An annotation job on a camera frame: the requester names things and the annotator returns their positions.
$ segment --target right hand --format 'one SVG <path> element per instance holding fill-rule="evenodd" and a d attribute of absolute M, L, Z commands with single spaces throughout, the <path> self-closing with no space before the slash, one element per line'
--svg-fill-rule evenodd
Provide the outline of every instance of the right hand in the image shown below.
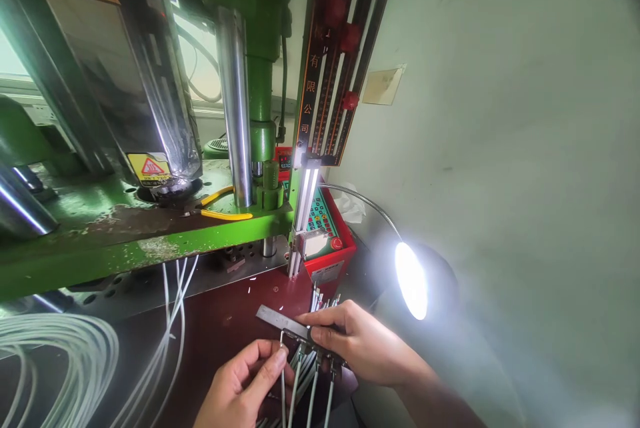
<path fill-rule="evenodd" d="M 416 379 L 437 379 L 414 350 L 351 300 L 300 315 L 296 320 L 312 326 L 311 338 L 344 358 L 353 372 L 366 381 L 401 387 Z M 329 325 L 337 325 L 345 334 Z"/>

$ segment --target warning label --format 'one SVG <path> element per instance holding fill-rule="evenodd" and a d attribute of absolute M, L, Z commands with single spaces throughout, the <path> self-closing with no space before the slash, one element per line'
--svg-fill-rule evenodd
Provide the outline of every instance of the warning label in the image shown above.
<path fill-rule="evenodd" d="M 142 167 L 143 175 L 159 175 L 160 173 L 164 172 L 165 171 L 160 168 L 154 160 L 147 157 L 147 159 L 145 160 L 145 165 Z"/>
<path fill-rule="evenodd" d="M 127 158 L 144 187 L 161 186 L 165 180 L 171 178 L 171 170 L 164 153 L 127 153 Z"/>

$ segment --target coiled white cable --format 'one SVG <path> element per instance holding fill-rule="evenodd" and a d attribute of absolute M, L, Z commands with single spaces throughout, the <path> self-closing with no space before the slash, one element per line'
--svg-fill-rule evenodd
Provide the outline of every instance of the coiled white cable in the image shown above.
<path fill-rule="evenodd" d="M 24 426 L 37 389 L 37 370 L 25 354 L 40 345 L 58 348 L 68 358 L 67 374 L 42 427 L 89 423 L 113 378 L 119 344 L 113 328 L 103 320 L 82 315 L 42 313 L 0 320 L 0 349 L 20 358 L 21 374 L 16 395 L 2 427 L 11 426 L 31 373 L 31 392 L 17 424 Z"/>

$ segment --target dirty green surface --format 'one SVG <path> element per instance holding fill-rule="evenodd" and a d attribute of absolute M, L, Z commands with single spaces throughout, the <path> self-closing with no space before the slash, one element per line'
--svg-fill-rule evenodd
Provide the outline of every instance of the dirty green surface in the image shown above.
<path fill-rule="evenodd" d="M 196 198 L 230 186 L 228 161 L 205 160 L 203 171 L 204 186 Z M 51 184 L 58 198 L 46 207 L 61 226 L 33 241 L 0 242 L 0 301 L 287 234 L 293 219 L 289 204 L 274 211 L 256 209 L 254 218 L 234 222 L 181 217 L 180 211 L 157 208 L 127 193 L 131 186 L 116 175 L 100 183 Z M 231 193 L 207 208 L 237 212 Z"/>

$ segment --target yellow-handled pliers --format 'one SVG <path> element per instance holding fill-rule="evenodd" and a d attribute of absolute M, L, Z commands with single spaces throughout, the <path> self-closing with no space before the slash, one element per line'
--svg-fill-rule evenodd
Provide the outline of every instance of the yellow-handled pliers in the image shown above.
<path fill-rule="evenodd" d="M 227 193 L 230 193 L 232 191 L 233 191 L 233 187 L 230 186 L 230 187 L 222 188 L 222 190 L 216 191 L 214 194 L 202 198 L 202 200 L 197 201 L 195 203 L 192 209 L 185 211 L 184 216 L 202 215 L 209 218 L 216 218 L 216 219 L 221 219 L 225 221 L 238 221 L 238 220 L 253 218 L 253 215 L 251 213 L 230 214 L 230 213 L 220 213 L 219 211 L 210 211 L 210 210 L 204 209 L 208 204 L 214 202 L 221 196 L 226 195 Z"/>

